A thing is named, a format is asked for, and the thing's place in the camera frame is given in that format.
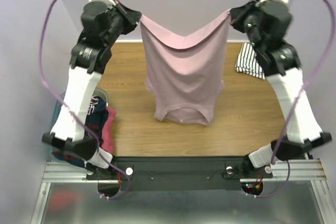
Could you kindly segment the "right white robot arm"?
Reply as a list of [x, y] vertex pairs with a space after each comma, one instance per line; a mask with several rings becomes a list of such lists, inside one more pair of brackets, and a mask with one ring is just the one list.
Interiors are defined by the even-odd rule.
[[295, 47], [284, 40], [292, 15], [280, 0], [250, 0], [230, 11], [231, 26], [245, 33], [271, 84], [286, 120], [278, 139], [243, 157], [241, 170], [253, 177], [277, 160], [288, 161], [331, 142], [315, 119]]

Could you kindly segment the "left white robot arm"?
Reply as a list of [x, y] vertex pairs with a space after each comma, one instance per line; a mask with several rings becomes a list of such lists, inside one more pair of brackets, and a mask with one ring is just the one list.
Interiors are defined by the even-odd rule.
[[135, 30], [142, 14], [119, 0], [90, 1], [83, 8], [83, 30], [71, 50], [68, 83], [57, 121], [42, 142], [98, 168], [106, 179], [113, 178], [117, 166], [112, 154], [84, 128], [93, 92], [105, 71], [111, 47], [120, 35]]

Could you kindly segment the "black white striped tank top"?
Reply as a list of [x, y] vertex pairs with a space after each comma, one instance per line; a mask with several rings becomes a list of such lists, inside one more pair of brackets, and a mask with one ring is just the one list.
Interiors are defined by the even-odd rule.
[[264, 72], [256, 60], [256, 53], [249, 43], [242, 44], [234, 69], [239, 73], [265, 80]]

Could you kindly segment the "pink tank top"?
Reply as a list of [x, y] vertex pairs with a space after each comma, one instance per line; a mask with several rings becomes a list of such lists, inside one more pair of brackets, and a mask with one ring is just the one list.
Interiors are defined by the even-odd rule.
[[180, 36], [146, 16], [141, 35], [146, 89], [154, 95], [158, 121], [209, 125], [224, 88], [223, 70], [230, 11], [199, 30]]

